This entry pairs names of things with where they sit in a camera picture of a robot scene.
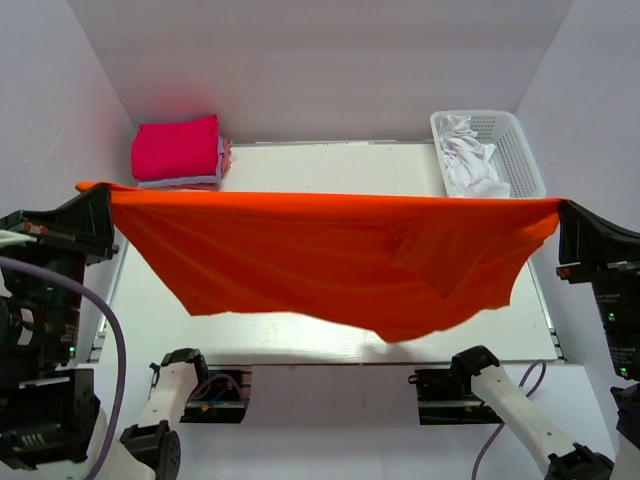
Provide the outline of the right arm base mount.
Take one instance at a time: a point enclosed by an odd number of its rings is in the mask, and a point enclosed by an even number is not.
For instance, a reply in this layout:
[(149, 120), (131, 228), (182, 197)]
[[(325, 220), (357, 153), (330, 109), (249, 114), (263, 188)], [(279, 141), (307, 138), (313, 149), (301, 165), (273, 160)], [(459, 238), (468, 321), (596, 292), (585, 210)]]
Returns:
[(415, 370), (407, 381), (415, 388), (423, 426), (498, 425), (499, 416), (449, 369)]

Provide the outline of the orange t-shirt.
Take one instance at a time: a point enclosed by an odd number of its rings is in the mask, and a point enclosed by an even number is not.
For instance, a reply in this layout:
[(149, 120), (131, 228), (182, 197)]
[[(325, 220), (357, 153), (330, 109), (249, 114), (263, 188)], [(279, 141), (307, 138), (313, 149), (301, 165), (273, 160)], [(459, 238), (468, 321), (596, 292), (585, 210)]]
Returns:
[(152, 191), (109, 184), (115, 226), (193, 316), (292, 312), (389, 343), (509, 304), (560, 200)]

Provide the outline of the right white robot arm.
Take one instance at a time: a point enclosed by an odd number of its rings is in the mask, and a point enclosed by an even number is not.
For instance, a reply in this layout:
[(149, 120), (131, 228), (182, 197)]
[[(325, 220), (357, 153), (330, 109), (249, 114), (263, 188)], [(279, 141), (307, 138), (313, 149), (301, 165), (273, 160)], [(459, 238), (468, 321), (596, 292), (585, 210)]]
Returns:
[(617, 407), (614, 459), (591, 450), (553, 421), (484, 346), (456, 354), (451, 384), (478, 397), (527, 449), (546, 479), (636, 479), (639, 476), (639, 235), (564, 200), (559, 206), (557, 276), (591, 286), (609, 355), (626, 388), (610, 392)]

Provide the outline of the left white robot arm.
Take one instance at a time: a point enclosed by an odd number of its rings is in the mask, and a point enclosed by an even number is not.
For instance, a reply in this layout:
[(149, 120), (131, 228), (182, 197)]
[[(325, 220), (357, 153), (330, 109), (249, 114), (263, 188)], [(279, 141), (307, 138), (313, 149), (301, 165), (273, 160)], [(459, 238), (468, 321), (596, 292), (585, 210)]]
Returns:
[[(50, 211), (19, 210), (1, 221), (1, 460), (43, 479), (174, 479), (176, 427), (211, 374), (196, 349), (162, 359), (149, 399), (130, 427), (117, 427), (126, 347), (111, 308), (84, 284), (90, 265), (117, 253), (111, 192), (100, 184)], [(74, 366), (83, 301), (110, 324), (119, 355), (113, 404), (105, 410), (94, 373)]]

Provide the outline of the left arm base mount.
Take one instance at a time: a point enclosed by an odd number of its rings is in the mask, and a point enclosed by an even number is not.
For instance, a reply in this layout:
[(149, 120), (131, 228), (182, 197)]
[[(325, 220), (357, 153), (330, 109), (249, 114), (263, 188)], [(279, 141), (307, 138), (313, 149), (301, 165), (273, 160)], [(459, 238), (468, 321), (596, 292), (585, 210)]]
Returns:
[(228, 375), (242, 393), (226, 378), (218, 378), (200, 392), (184, 410), (183, 424), (241, 424), (249, 406), (252, 371), (248, 366), (209, 367), (209, 374)]

